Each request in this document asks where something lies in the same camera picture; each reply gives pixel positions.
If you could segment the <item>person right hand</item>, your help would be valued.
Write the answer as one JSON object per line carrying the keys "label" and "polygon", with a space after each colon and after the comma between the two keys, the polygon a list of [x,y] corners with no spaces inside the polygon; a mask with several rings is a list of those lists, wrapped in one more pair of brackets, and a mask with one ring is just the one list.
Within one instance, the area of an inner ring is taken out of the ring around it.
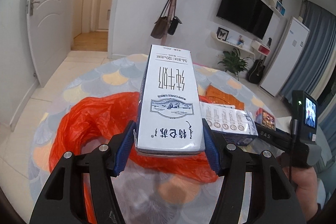
{"label": "person right hand", "polygon": [[305,219],[308,221],[313,218],[318,211],[318,182],[314,167],[292,167],[291,180],[297,185],[295,193]]}

